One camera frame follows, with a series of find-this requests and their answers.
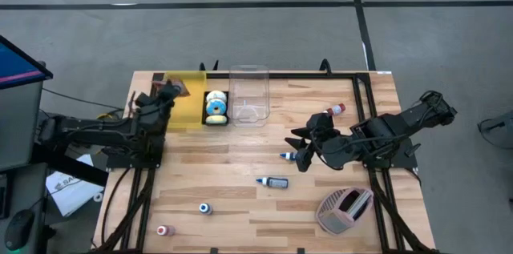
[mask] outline gray carpet floor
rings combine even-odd
[[[0,0],[0,4],[281,0]],[[492,1],[492,0],[363,0]],[[513,246],[513,152],[481,139],[477,122],[511,110],[513,7],[365,8],[374,60],[393,71],[403,107],[428,89],[457,110],[449,127],[414,136],[427,212],[438,248],[509,253]],[[55,74],[45,87],[122,106],[133,71],[220,69],[365,70],[353,7],[208,10],[0,10],[0,34]],[[43,93],[41,108],[94,118],[104,109]],[[57,221],[49,253],[89,247],[99,204]]]

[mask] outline wooden tabletop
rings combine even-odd
[[[149,93],[155,72],[136,71],[130,86]],[[370,72],[378,114],[397,114],[401,108],[390,73]],[[209,79],[207,90],[228,90],[227,79]],[[156,171],[147,224],[145,252],[381,252],[376,216],[370,209],[357,225],[339,236],[324,232],[314,218],[318,204],[330,192],[346,187],[370,187],[366,169],[348,163],[343,171],[326,167],[316,156],[306,173],[279,154],[293,149],[284,141],[290,130],[303,127],[311,114],[344,103],[346,110],[334,117],[335,127],[350,134],[358,123],[353,86],[344,79],[271,79],[271,114],[258,128],[207,127],[173,130],[166,134],[166,150]],[[111,172],[106,186],[94,242],[100,244],[107,198],[123,169]],[[407,171],[392,169],[398,211],[428,247],[434,241],[418,181]],[[263,187],[255,178],[286,177],[286,190]],[[107,217],[110,234],[127,210],[133,170],[125,176],[112,200]],[[199,213],[209,203],[211,216]],[[134,220],[130,246],[135,247],[139,218]],[[386,215],[390,247],[395,245]],[[174,236],[157,236],[160,225],[176,227]]]

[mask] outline black floor stripe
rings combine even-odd
[[[362,0],[354,0],[354,7],[356,8],[358,26],[360,27],[360,36],[362,37],[364,45],[363,50],[366,54],[367,70],[375,71],[376,64],[374,63],[374,54],[372,52],[372,46],[370,45],[369,30],[367,29],[367,21],[363,11]]]
[[[513,6],[513,1],[363,2],[363,7]]]
[[[133,4],[0,5],[0,10],[182,10],[182,9],[254,9],[254,8],[333,8],[354,6],[353,2],[163,2]]]

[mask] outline paint bottle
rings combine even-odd
[[[268,187],[280,187],[280,188],[288,188],[289,187],[289,180],[288,179],[281,179],[281,178],[273,178],[273,177],[263,177],[256,179],[258,183],[261,183],[264,186]]]
[[[157,228],[157,234],[160,236],[172,236],[176,232],[173,226],[162,225]]]
[[[335,105],[330,109],[326,109],[326,111],[324,112],[328,113],[328,115],[334,116],[341,114],[343,111],[345,111],[345,105],[343,103],[339,103],[338,105]]]
[[[284,159],[286,159],[288,161],[295,161],[296,160],[296,153],[294,153],[294,152],[281,153],[280,157],[284,158]]]
[[[212,211],[214,211],[214,209],[212,209],[212,206],[210,206],[209,204],[206,204],[206,203],[200,204],[200,213],[201,214],[210,215],[210,214],[212,214]]]

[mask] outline transparent bin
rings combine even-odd
[[[228,117],[237,127],[261,127],[269,117],[269,69],[233,66],[230,69]]]

